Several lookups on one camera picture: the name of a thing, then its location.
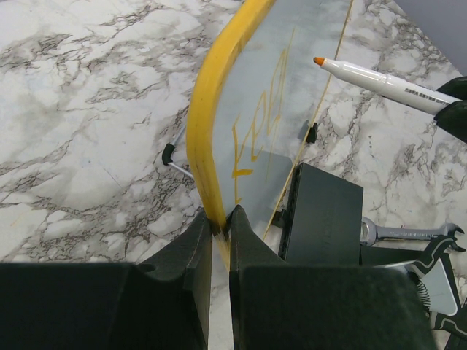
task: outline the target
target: gray tool handle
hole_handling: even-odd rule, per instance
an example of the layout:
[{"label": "gray tool handle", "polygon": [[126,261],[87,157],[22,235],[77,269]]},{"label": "gray tool handle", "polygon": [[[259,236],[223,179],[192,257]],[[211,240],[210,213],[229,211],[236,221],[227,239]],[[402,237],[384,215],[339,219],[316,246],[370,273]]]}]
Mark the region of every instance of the gray tool handle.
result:
[{"label": "gray tool handle", "polygon": [[446,330],[459,338],[467,340],[467,330],[459,327],[455,317],[431,312],[430,319],[432,330]]},{"label": "gray tool handle", "polygon": [[456,237],[439,236],[433,239],[425,248],[420,257],[412,264],[406,265],[408,272],[415,273],[419,279],[422,279],[428,272],[431,271],[436,261],[441,257],[444,250],[451,244],[455,243]]},{"label": "gray tool handle", "polygon": [[416,228],[397,228],[397,227],[377,227],[378,239],[418,239],[429,241],[432,237],[440,234],[440,230],[418,230]]}]

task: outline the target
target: marble countertop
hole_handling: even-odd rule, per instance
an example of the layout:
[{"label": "marble countertop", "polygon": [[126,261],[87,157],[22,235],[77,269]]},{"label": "marble countertop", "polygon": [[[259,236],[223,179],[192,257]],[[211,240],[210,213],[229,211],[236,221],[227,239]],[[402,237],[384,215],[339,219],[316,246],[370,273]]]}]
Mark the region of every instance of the marble countertop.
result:
[{"label": "marble countertop", "polygon": [[[0,1],[2,261],[141,261],[186,228],[201,202],[161,152],[185,119],[207,50],[241,4]],[[354,0],[339,59],[430,88],[459,75],[392,0]],[[467,146],[431,116],[332,79],[317,121],[302,160],[363,186],[365,216],[467,230]],[[182,144],[174,159],[186,165]],[[272,229],[267,242],[277,247],[278,238]],[[462,299],[465,257],[451,254]],[[232,349],[217,253],[211,302],[209,347]],[[441,345],[447,333],[437,338]]]}]

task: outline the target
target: metal wrench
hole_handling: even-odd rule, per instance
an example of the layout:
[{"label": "metal wrench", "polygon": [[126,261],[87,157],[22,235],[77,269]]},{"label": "metal wrench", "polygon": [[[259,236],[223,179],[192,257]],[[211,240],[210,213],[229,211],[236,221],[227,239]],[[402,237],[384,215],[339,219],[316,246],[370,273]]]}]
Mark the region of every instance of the metal wrench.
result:
[{"label": "metal wrench", "polygon": [[[454,237],[456,232],[464,233],[464,231],[456,224],[446,223],[440,228],[433,230],[418,230],[414,228],[401,227],[382,227],[376,225],[368,217],[362,217],[362,232],[360,235],[360,243],[364,246],[372,246],[377,241],[383,239],[410,239],[419,241],[429,241],[432,238],[439,236]],[[466,250],[458,246],[455,242],[451,243],[451,248],[456,252],[465,252]]]}]

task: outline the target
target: marker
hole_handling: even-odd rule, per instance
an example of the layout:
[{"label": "marker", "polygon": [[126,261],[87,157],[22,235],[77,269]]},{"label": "marker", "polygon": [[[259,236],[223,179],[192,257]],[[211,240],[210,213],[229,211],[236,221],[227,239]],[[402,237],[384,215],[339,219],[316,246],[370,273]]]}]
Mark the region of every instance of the marker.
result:
[{"label": "marker", "polygon": [[432,115],[459,101],[438,91],[406,82],[389,74],[372,71],[344,61],[315,57],[313,61],[336,78],[373,91],[382,97]]}]

